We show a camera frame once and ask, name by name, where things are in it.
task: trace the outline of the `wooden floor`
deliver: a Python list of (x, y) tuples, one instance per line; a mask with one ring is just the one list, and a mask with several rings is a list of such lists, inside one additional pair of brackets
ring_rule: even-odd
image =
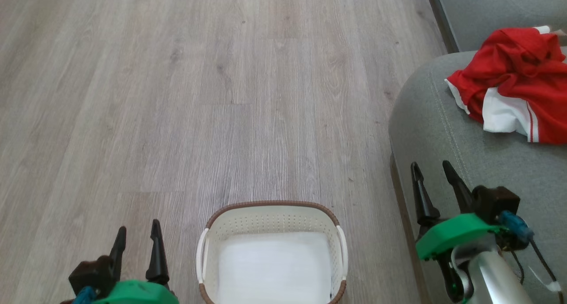
[(427, 0), (0, 0), (0, 303), (51, 304), (128, 228), (200, 303), (213, 212), (314, 201), (346, 231), (344, 304), (416, 303), (387, 121), (445, 52)]

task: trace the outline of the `basket handle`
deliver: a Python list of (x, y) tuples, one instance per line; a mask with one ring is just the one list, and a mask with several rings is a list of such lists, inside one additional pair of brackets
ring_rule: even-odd
[(199, 284), (203, 283), (203, 247), (205, 245), (205, 238), (207, 237), (207, 232), (209, 229), (205, 229), (203, 233), (201, 233), (201, 237), (199, 238), (199, 242), (197, 243), (197, 256), (195, 259), (195, 266), (197, 269), (197, 280)]
[(342, 251), (342, 279), (346, 280), (346, 275), (349, 271), (349, 251), (346, 248), (346, 237), (340, 225), (337, 225), (338, 238), (341, 240)]

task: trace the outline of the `white stripe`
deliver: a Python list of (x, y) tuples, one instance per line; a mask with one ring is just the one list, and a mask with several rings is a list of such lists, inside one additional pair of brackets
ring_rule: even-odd
[(533, 109), (531, 109), (530, 103), (527, 103), (527, 107), (528, 110), (530, 110), (531, 116), (532, 116), (532, 141), (533, 142), (539, 142), (539, 128), (537, 127), (537, 116), (535, 115), (535, 112), (533, 112)]

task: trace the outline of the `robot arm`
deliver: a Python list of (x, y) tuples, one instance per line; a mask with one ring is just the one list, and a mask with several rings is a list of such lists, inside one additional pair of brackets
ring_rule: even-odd
[[(516, 216), (520, 198), (506, 189), (478, 186), (472, 193), (448, 161), (443, 162), (461, 214), (442, 219), (433, 204), (417, 163), (412, 181), (420, 225), (416, 241), (421, 260), (439, 264), (452, 302), (470, 304), (532, 304), (501, 251), (520, 251), (533, 243), (533, 232)], [(552, 279), (555, 276), (548, 270)], [(563, 304), (563, 294), (559, 292)]]
[(126, 248), (126, 228), (120, 227), (109, 255), (96, 261), (83, 261), (69, 275), (77, 298), (62, 304), (179, 304), (170, 291), (170, 280), (162, 228), (154, 219), (150, 238), (153, 241), (146, 279), (120, 280), (122, 253)]

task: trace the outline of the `silver metal tube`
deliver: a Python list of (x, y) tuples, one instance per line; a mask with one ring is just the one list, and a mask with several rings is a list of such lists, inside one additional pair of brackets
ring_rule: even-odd
[(496, 251), (473, 257), (468, 272), (474, 287), (470, 304), (533, 304), (516, 274)]

